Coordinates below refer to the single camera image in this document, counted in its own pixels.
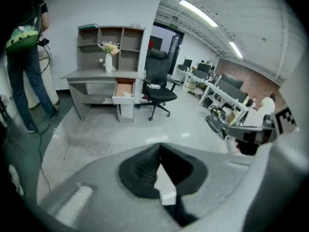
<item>jeans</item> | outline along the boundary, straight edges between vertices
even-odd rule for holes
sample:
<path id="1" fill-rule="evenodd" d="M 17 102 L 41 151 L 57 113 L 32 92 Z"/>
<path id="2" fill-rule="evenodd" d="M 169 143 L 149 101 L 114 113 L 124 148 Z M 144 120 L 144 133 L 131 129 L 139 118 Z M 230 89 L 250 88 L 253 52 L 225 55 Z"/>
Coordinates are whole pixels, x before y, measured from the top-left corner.
<path id="1" fill-rule="evenodd" d="M 37 131 L 26 98 L 23 80 L 23 71 L 26 72 L 33 91 L 40 100 L 41 106 L 50 118 L 56 115 L 41 77 L 38 48 L 35 46 L 29 51 L 21 52 L 8 57 L 8 74 L 13 91 L 13 99 L 17 110 L 29 131 Z"/>

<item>desk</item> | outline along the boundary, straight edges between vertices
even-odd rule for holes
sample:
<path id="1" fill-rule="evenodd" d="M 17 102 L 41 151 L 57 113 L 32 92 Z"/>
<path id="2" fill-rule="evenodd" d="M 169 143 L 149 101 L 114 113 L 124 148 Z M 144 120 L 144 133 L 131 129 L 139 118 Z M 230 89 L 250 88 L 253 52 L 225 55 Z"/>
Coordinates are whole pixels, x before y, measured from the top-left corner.
<path id="1" fill-rule="evenodd" d="M 217 93 L 218 95 L 220 95 L 223 98 L 222 101 L 219 104 L 219 107 L 223 106 L 225 102 L 231 102 L 236 107 L 238 107 L 240 109 L 240 112 L 231 121 L 230 125 L 233 125 L 233 124 L 236 124 L 237 122 L 239 122 L 241 120 L 241 118 L 245 115 L 245 113 L 249 110 L 249 108 L 246 107 L 243 103 L 240 103 L 239 101 L 235 100 L 234 98 L 232 98 L 231 96 L 229 96 L 228 94 L 223 92 L 221 89 L 219 89 L 220 87 L 217 87 L 215 84 L 212 84 L 207 80 L 200 79 L 200 78 L 192 75 L 191 73 L 184 72 L 184 71 L 179 70 L 179 69 L 178 69 L 178 71 L 181 72 L 183 75 L 186 75 L 185 82 L 190 77 L 194 81 L 204 83 L 205 85 L 207 85 L 207 88 L 206 88 L 205 92 L 203 93 L 202 98 L 198 102 L 198 104 L 200 106 L 203 104 L 203 101 L 204 101 L 205 97 L 208 95 L 209 89 L 211 88 L 215 93 Z"/>
<path id="2" fill-rule="evenodd" d="M 118 82 L 117 78 L 122 78 L 122 82 L 132 83 L 133 97 L 119 97 L 116 95 Z M 82 120 L 84 120 L 90 110 L 90 104 L 116 104 L 119 122 L 129 122 L 133 119 L 121 115 L 121 107 L 127 110 L 128 105 L 134 106 L 135 82 L 137 79 L 144 79 L 137 72 L 130 71 L 112 71 L 106 73 L 104 70 L 85 70 L 74 71 L 61 79 L 67 79 L 70 92 L 74 101 L 76 110 Z M 94 83 L 115 83 L 113 96 L 108 95 L 89 95 L 86 84 Z"/>

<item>shelf unit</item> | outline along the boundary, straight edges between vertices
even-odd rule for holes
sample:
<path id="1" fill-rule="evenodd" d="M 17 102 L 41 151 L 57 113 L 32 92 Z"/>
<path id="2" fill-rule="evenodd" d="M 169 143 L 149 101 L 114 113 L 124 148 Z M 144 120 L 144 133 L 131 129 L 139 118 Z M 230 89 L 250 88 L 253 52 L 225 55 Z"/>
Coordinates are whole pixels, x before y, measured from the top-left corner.
<path id="1" fill-rule="evenodd" d="M 113 66 L 119 71 L 137 72 L 143 33 L 143 29 L 111 26 L 79 30 L 78 70 L 100 69 L 104 72 L 103 63 L 106 53 L 98 47 L 98 44 L 107 41 L 118 44 L 121 50 L 120 53 L 112 56 Z"/>

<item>computer monitor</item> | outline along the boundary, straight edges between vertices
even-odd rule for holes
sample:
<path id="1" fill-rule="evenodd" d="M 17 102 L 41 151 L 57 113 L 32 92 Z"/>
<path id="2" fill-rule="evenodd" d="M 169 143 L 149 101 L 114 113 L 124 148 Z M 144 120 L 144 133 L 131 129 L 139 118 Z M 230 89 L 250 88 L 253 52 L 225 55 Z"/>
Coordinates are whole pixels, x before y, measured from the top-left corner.
<path id="1" fill-rule="evenodd" d="M 243 81 L 238 80 L 236 77 L 230 74 L 227 74 L 225 72 L 222 74 L 221 80 L 226 81 L 227 83 L 233 85 L 234 87 L 238 89 L 240 89 L 243 84 Z"/>
<path id="2" fill-rule="evenodd" d="M 192 60 L 190 59 L 185 59 L 183 62 L 183 65 L 188 66 L 189 68 L 191 67 L 192 64 Z"/>
<path id="3" fill-rule="evenodd" d="M 205 64 L 205 63 L 198 63 L 197 69 L 199 71 L 202 71 L 202 72 L 205 72 L 205 73 L 209 73 L 209 71 L 211 69 L 211 65 Z"/>
<path id="4" fill-rule="evenodd" d="M 223 92 L 228 94 L 233 99 L 238 100 L 240 103 L 243 103 L 243 101 L 247 97 L 247 95 L 244 92 L 242 92 L 239 88 L 222 80 L 222 78 L 218 81 L 216 86 L 219 87 L 219 89 L 221 89 Z"/>
<path id="5" fill-rule="evenodd" d="M 181 70 L 181 71 L 186 72 L 186 71 L 187 71 L 187 68 L 188 68 L 188 66 L 186 66 L 186 65 L 183 65 L 183 64 L 179 64 L 179 65 L 178 65 L 178 69 Z"/>
<path id="6" fill-rule="evenodd" d="M 193 68 L 192 70 L 192 75 L 200 78 L 200 79 L 204 79 L 204 80 L 207 80 L 207 77 L 208 77 L 208 74 L 203 72 L 203 71 L 200 71 L 200 70 L 196 70 Z"/>

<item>exit sign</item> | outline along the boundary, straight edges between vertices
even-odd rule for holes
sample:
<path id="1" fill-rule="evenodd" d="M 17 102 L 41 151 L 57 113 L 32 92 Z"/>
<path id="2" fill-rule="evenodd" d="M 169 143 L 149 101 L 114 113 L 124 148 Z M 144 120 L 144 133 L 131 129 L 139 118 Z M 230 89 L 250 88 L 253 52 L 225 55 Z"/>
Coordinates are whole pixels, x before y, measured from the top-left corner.
<path id="1" fill-rule="evenodd" d="M 174 24 L 170 24 L 171 28 L 177 29 L 178 26 L 174 25 Z"/>

